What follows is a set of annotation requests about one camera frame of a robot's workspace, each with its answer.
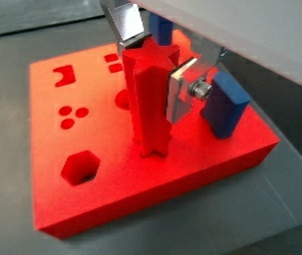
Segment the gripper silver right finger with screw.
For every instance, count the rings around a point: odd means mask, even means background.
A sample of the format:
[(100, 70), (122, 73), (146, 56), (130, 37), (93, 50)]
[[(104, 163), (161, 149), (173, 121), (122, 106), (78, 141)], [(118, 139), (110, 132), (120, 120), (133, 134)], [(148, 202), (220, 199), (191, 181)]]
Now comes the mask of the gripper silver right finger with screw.
[(200, 56), (189, 58), (169, 75), (166, 119), (172, 124), (188, 115), (195, 99), (204, 102), (209, 98), (212, 84), (207, 77), (228, 51), (207, 38), (200, 40), (195, 49)]

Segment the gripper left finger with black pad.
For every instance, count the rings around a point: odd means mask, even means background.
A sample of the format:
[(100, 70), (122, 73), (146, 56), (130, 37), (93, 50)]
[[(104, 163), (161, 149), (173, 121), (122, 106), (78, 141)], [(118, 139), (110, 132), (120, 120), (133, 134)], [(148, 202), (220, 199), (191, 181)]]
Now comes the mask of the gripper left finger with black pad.
[(118, 52), (140, 48), (152, 33), (145, 28), (140, 6), (130, 0), (101, 0), (117, 38)]

